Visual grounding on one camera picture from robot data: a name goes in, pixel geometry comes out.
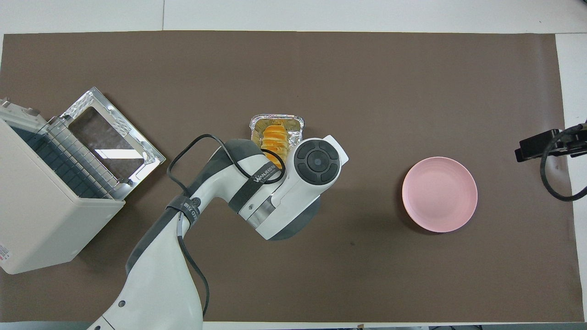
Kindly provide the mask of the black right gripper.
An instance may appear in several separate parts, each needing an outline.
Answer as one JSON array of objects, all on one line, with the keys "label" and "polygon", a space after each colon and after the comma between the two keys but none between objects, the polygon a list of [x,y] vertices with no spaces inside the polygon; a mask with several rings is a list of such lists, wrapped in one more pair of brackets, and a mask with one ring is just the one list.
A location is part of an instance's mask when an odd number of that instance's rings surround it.
[{"label": "black right gripper", "polygon": [[545,148],[556,136],[561,133],[560,142],[563,144],[561,156],[580,157],[587,154],[587,124],[581,123],[560,130],[547,130],[540,134],[519,141],[519,148],[515,150],[517,162],[524,162],[542,156]]}]

